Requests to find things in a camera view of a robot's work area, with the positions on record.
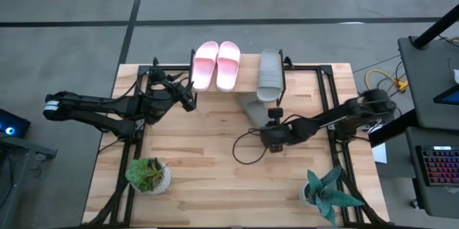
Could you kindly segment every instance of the pink slipper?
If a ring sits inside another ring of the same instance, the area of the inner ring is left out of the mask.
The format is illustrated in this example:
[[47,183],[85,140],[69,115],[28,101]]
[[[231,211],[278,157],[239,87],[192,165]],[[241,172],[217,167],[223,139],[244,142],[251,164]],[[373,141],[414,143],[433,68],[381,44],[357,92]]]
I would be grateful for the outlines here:
[[191,81],[195,92],[205,92],[209,89],[217,54],[218,43],[216,42],[205,42],[194,54]]
[[236,44],[223,42],[217,57],[217,88],[220,92],[231,92],[236,85],[241,52]]

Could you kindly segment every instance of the green plant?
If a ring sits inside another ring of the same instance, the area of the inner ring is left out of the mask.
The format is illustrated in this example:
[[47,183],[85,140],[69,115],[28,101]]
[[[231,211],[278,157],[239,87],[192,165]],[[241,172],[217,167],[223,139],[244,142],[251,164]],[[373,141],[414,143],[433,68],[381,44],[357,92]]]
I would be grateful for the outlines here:
[[364,204],[351,195],[335,190],[336,180],[339,178],[341,169],[341,167],[333,168],[322,179],[319,179],[314,172],[308,170],[309,185],[304,192],[306,201],[312,205],[317,205],[321,216],[330,221],[334,227],[336,227],[336,217],[332,205],[353,207]]
[[141,192],[151,191],[163,179],[163,169],[157,158],[132,160],[126,171],[126,179]]

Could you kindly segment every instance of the blue light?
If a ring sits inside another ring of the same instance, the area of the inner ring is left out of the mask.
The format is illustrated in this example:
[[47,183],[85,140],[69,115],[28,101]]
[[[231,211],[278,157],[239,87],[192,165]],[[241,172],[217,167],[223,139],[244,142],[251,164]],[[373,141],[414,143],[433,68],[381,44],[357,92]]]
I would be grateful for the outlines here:
[[6,132],[7,135],[12,135],[12,134],[14,134],[14,128],[8,127],[8,128],[6,128],[5,132]]

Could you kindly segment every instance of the wooden table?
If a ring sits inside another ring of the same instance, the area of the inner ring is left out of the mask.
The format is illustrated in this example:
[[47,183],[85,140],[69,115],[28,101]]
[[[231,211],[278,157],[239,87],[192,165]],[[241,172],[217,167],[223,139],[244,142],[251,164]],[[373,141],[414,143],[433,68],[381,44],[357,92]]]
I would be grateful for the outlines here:
[[[259,55],[242,56],[235,91],[255,91],[258,61]],[[356,97],[350,64],[330,65],[340,103]],[[136,79],[137,69],[138,65],[120,66],[113,97],[130,87]],[[314,72],[286,71],[286,83],[281,104],[284,118],[293,113],[311,117],[323,111]],[[170,167],[173,179],[162,195],[136,193],[131,226],[330,225],[316,207],[302,205],[298,200],[298,192],[307,182],[308,169],[319,177],[332,169],[325,130],[320,130],[305,143],[284,147],[283,152],[271,154],[267,151],[260,162],[246,166],[237,163],[231,154],[235,139],[252,127],[237,104],[235,94],[215,93],[212,86],[209,93],[199,94],[197,106],[195,111],[187,113],[177,104],[155,126],[146,128],[142,157],[158,157]],[[100,147],[115,140],[114,135],[106,134]],[[112,195],[122,145],[111,146],[99,155],[83,222],[94,218]],[[369,143],[357,140],[349,148],[359,190],[377,214],[389,220]],[[238,143],[236,155],[243,161],[250,161],[258,158],[262,151],[260,139],[247,136]],[[126,192],[120,204],[120,219],[124,214]],[[338,225],[342,224],[338,208],[336,217]]]

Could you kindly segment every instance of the rgb keyboard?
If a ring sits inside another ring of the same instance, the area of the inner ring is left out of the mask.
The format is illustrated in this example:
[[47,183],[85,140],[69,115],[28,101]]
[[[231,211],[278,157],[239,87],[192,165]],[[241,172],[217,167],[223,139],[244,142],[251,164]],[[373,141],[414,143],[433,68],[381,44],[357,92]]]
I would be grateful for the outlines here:
[[435,148],[427,146],[420,149],[427,185],[459,187],[459,149],[449,146]]

